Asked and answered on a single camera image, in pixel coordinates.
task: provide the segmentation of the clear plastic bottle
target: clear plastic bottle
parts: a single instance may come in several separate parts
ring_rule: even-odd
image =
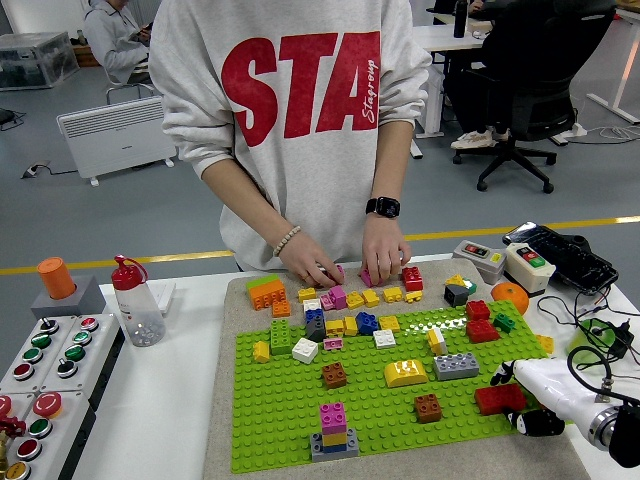
[[[111,274],[121,312],[120,324],[136,347],[149,347],[158,343],[166,332],[162,312],[147,285],[148,274],[135,260],[117,255],[118,263]]]

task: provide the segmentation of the stacked lego tower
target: stacked lego tower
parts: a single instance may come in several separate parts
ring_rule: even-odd
[[[358,437],[355,429],[347,428],[342,402],[320,405],[320,425],[322,433],[314,433],[310,438],[314,463],[359,455]]]

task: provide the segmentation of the green baseplate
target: green baseplate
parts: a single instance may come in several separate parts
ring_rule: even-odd
[[[344,403],[347,424],[358,432],[360,456],[514,433],[503,415],[480,415],[474,392],[489,386],[503,361],[544,358],[547,354],[511,301],[487,305],[491,321],[504,313],[516,323],[511,333],[500,332],[500,340],[471,343],[465,331],[465,307],[412,312],[396,315],[400,324],[396,347],[378,350],[371,336],[343,337],[342,350],[325,351],[319,345],[310,365],[294,360],[291,354],[257,363],[253,344],[260,340],[269,343],[269,330],[239,334],[231,471],[246,473],[311,463],[309,436],[321,431],[319,406],[324,403]],[[345,315],[359,311],[345,310]],[[375,308],[365,311],[375,315]],[[480,364],[477,377],[438,381],[425,333],[432,326],[440,327],[449,354],[475,355]],[[304,327],[292,327],[292,345],[304,335]],[[420,360],[429,381],[388,388],[384,367],[401,360]],[[348,383],[328,390],[321,368],[333,362],[342,363]],[[442,419],[421,424],[414,399],[429,393],[436,394]],[[535,399],[525,394],[527,408],[536,406]]]

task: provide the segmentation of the desk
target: desk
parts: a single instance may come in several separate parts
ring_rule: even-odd
[[[431,255],[414,261],[450,257],[450,254]],[[202,477],[226,286],[234,278],[251,275],[174,279],[176,292],[166,316],[167,334],[151,348],[123,346],[75,480]],[[108,308],[115,311],[113,288],[103,285],[101,289]],[[549,288],[548,293],[573,297],[568,287]],[[619,310],[635,311],[615,286],[609,300]],[[598,316],[616,323],[624,320],[607,312]],[[570,327],[558,326],[540,316],[535,306],[529,308],[525,319],[534,333],[553,336],[559,353],[573,332]],[[640,335],[637,322],[632,322],[632,330]],[[618,374],[633,374],[634,370],[637,372],[629,358],[614,364],[614,372]],[[599,381],[600,377],[601,372],[595,372],[592,381]],[[635,383],[616,379],[614,389],[638,397],[640,386]],[[574,426],[569,426],[565,435],[570,437],[592,480],[637,479],[637,469],[619,467],[607,453],[591,447]]]
[[[615,113],[619,117],[624,118],[627,122],[637,125],[640,123],[640,119],[625,112],[624,110],[619,108],[619,105],[622,94],[624,93],[624,87],[627,84],[627,79],[629,78],[629,74],[631,72],[631,67],[633,66],[633,61],[636,58],[638,43],[640,43],[640,14],[622,9],[618,9],[617,13],[622,18],[631,23],[631,29],[629,30],[629,34],[627,37],[627,45],[629,45],[629,55],[627,56],[626,60],[621,59],[623,64],[618,67],[618,71],[622,70],[620,74],[620,81],[616,86],[614,86],[611,92],[611,103],[594,93],[587,94],[587,97],[594,102],[602,105],[607,110]]]

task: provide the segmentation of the storage box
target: storage box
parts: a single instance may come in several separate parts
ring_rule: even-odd
[[[0,37],[0,91],[55,87],[78,70],[67,32]]]

